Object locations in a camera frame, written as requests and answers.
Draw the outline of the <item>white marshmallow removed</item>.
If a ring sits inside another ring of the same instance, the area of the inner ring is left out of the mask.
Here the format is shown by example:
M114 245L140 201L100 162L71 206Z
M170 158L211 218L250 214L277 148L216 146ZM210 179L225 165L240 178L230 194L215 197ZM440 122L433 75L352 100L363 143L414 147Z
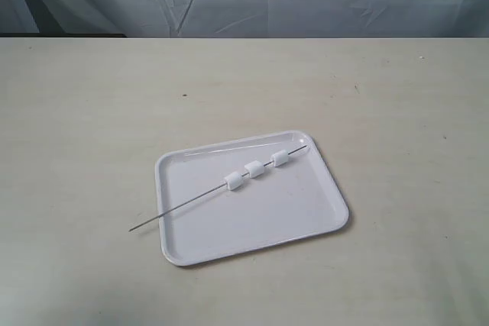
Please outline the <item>white marshmallow removed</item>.
M244 177L242 174L239 172L235 171L233 173L228 174L225 178L225 184L227 187L227 190L233 191L237 188L239 188L243 182L244 182Z
M244 165L247 174L251 179L254 179L262 174L264 174L265 171L265 165L258 160L252 161L250 163L247 163Z
M290 161L290 154L287 150L280 150L273 153L270 159L273 167L279 167Z

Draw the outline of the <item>white rectangular plastic tray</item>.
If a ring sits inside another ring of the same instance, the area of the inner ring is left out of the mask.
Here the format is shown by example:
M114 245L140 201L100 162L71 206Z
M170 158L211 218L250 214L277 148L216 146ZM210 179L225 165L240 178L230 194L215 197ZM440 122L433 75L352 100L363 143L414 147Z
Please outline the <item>white rectangular plastic tray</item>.
M271 155L290 161L273 167ZM245 164L261 161L251 179ZM227 190L233 172L243 184ZM174 265L192 266L327 234L348 206L314 140L302 131L248 137L164 154L155 165L160 242Z

